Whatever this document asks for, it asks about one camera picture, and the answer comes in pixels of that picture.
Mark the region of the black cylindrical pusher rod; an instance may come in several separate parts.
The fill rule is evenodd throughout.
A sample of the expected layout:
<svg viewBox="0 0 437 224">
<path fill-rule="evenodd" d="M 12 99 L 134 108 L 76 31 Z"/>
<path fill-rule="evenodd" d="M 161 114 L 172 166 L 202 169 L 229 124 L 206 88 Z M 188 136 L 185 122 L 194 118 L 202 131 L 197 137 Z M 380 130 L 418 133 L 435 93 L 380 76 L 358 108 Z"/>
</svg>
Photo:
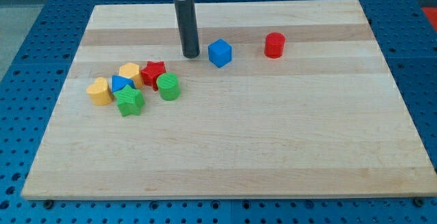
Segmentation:
<svg viewBox="0 0 437 224">
<path fill-rule="evenodd" d="M 196 58 L 200 55 L 200 47 L 195 0 L 175 0 L 174 5 L 182 54 L 189 59 Z"/>
</svg>

